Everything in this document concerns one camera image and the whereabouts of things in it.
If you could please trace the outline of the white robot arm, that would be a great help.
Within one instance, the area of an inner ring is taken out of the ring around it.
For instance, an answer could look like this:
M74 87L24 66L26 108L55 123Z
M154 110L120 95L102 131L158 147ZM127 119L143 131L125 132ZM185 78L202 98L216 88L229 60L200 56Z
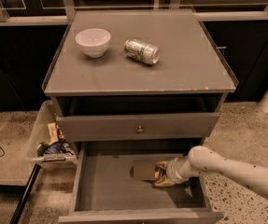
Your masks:
M179 184L207 173L221 174L268 200L268 168L222 157L208 147L193 147L187 156L166 164L166 176Z

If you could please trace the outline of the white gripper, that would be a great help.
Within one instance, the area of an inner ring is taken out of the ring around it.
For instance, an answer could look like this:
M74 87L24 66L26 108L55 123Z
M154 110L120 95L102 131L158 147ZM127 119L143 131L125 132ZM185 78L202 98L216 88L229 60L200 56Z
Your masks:
M174 158L167 163L166 175L175 184L190 179L190 163L187 157Z

